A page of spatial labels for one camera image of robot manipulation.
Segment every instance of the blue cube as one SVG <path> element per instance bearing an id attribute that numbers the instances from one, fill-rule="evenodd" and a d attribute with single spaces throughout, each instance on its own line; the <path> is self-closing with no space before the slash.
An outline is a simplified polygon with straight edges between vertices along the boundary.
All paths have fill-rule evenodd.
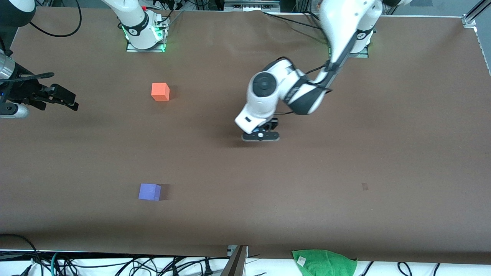
<path id="1" fill-rule="evenodd" d="M 140 194 L 138 195 L 138 199 L 159 201 L 160 189 L 160 185 L 142 183 L 140 185 Z"/>

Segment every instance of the gray floor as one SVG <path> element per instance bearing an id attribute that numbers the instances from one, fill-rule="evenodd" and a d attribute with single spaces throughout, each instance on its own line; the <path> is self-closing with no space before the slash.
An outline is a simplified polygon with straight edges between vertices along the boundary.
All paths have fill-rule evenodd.
<path id="1" fill-rule="evenodd" d="M 413 0 L 398 7 L 397 15 L 463 15 L 470 11 L 479 0 Z M 491 58 L 491 8 L 477 19 L 477 34 L 488 61 Z"/>

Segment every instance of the green cloth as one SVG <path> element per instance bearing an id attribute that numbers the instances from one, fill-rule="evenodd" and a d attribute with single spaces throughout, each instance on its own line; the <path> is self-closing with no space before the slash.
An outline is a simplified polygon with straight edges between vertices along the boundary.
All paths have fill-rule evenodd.
<path id="1" fill-rule="evenodd" d="M 353 276 L 358 261 L 327 250 L 292 251 L 303 276 Z"/>

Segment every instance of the blue cable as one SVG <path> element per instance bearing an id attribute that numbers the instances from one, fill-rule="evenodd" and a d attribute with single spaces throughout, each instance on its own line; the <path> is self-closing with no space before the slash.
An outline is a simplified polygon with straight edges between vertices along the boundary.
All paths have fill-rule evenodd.
<path id="1" fill-rule="evenodd" d="M 56 255 L 58 255 L 58 252 L 56 252 L 53 255 L 53 258 L 51 258 L 51 276 L 55 276 L 55 260 L 56 260 Z"/>

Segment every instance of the brown table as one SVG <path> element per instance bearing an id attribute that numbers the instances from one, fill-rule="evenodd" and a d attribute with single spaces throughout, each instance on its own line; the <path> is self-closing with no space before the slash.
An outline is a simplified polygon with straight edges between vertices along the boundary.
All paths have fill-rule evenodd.
<path id="1" fill-rule="evenodd" d="M 314 114 L 282 116 L 279 142 L 245 143 L 234 118 L 250 77 L 282 55 L 322 64 L 319 32 L 186 12 L 166 53 L 126 53 L 111 10 L 82 12 L 71 37 L 26 26 L 14 41 L 16 61 L 55 72 L 42 83 L 80 109 L 0 121 L 1 232 L 40 249 L 491 263 L 491 78 L 459 18 L 381 18 L 370 58 L 349 59 Z M 34 22 L 66 33 L 77 16 L 42 8 Z M 138 200 L 140 183 L 169 199 Z"/>

